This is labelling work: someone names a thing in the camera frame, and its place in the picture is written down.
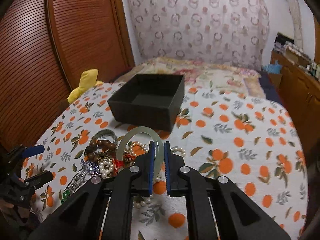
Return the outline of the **green jade bangle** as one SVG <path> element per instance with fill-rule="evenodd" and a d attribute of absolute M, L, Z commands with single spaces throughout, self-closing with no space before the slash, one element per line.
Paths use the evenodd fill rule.
<path fill-rule="evenodd" d="M 131 131 L 127 132 L 123 139 L 121 140 L 117 152 L 116 152 L 116 159 L 117 160 L 122 160 L 123 159 L 123 152 L 125 150 L 125 147 L 127 143 L 130 141 L 132 137 L 139 133 L 145 133 L 148 134 L 152 141 L 155 143 L 155 156 L 154 156 L 154 168 L 153 168 L 153 182 L 156 182 L 156 177 L 158 176 L 160 170 L 161 170 L 161 165 L 164 161 L 164 145 L 163 141 L 161 140 L 160 136 L 151 128 L 145 127 L 145 126 L 139 126 Z"/>

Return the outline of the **orange print bedspread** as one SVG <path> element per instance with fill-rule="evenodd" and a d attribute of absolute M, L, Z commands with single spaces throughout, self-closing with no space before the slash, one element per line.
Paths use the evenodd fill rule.
<path fill-rule="evenodd" d="M 109 129 L 121 139 L 132 129 L 114 119 L 107 102 L 119 88 L 118 83 L 105 83 L 87 91 L 39 139 L 44 152 L 24 161 L 23 178 L 43 170 L 54 176 L 36 191 L 33 211 L 39 220 L 61 205 L 96 133 Z M 173 130 L 158 135 L 203 176 L 227 176 L 292 239 L 302 234 L 308 202 L 306 164 L 293 121 L 282 105 L 187 87 Z"/>

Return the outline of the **yellow plush toy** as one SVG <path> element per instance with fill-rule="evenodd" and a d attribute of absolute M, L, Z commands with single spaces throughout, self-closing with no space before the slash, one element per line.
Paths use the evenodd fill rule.
<path fill-rule="evenodd" d="M 67 98 L 67 102 L 69 104 L 72 104 L 90 88 L 103 84 L 103 82 L 98 81 L 97 78 L 98 78 L 97 69 L 90 69 L 90 70 L 84 71 L 81 74 L 79 86 L 76 87 L 74 90 L 72 90 L 71 94 Z"/>

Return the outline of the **patterned lace curtain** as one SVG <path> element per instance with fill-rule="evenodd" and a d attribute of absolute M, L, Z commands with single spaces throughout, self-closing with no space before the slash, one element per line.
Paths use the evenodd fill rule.
<path fill-rule="evenodd" d="M 269 33 L 264 0 L 127 0 L 140 55 L 259 70 Z"/>

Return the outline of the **brown louvered wardrobe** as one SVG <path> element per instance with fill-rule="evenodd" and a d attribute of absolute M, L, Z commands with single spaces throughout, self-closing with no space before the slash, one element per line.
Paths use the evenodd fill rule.
<path fill-rule="evenodd" d="M 134 65 L 123 0 L 1 0 L 1 151 L 35 144 L 83 71 Z"/>

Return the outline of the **silver bangle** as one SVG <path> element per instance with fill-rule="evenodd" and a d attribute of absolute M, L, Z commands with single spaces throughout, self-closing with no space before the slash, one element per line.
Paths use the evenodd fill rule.
<path fill-rule="evenodd" d="M 117 142 L 118 142 L 118 138 L 117 138 L 116 134 L 114 133 L 114 131 L 112 131 L 110 129 L 103 129 L 103 130 L 99 131 L 98 133 L 93 135 L 90 142 L 96 142 L 99 138 L 102 138 L 102 137 L 111 137 L 113 139 L 112 142 L 114 144 L 117 144 Z"/>

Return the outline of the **floral quilt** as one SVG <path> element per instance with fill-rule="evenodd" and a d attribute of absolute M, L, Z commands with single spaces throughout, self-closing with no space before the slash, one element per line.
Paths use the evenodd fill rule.
<path fill-rule="evenodd" d="M 261 75 L 248 68 L 157 57 L 133 67 L 128 73 L 117 78 L 116 82 L 127 82 L 136 74 L 183 75 L 187 86 L 222 89 L 256 98 L 266 98 L 259 82 Z"/>

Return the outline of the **wooden sideboard cabinet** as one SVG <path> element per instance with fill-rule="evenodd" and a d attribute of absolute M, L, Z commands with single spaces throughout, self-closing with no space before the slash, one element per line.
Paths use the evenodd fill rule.
<path fill-rule="evenodd" d="M 279 95 L 310 163 L 316 157 L 313 150 L 319 147 L 319 82 L 274 50 L 270 62 L 281 65 Z"/>

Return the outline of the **silver hair clip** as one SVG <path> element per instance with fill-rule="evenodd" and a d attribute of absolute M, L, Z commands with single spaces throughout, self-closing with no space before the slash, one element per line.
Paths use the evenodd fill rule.
<path fill-rule="evenodd" d="M 98 176 L 99 165 L 91 161 L 81 160 L 81 168 L 76 172 L 71 182 L 66 186 L 63 191 L 63 198 L 71 196 L 78 188 L 80 188 L 86 181 L 92 177 Z"/>

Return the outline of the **black open box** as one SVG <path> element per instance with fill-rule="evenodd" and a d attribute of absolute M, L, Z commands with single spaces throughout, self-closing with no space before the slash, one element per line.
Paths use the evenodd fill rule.
<path fill-rule="evenodd" d="M 170 132 L 184 93 L 183 75 L 137 74 L 107 102 L 117 122 Z"/>

